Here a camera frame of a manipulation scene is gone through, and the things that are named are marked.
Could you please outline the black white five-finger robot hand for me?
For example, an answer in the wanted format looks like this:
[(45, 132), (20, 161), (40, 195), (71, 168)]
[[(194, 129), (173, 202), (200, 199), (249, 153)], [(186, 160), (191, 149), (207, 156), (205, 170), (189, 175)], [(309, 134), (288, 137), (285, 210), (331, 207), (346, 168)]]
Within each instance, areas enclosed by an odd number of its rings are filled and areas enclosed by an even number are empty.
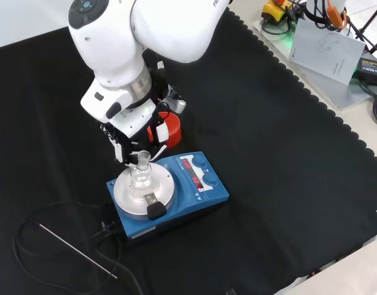
[(120, 111), (101, 123), (100, 129), (111, 142), (116, 161), (129, 167), (137, 164), (141, 151), (149, 152), (154, 161), (167, 150), (170, 134), (166, 120), (172, 115), (165, 102), (149, 99), (137, 108)]

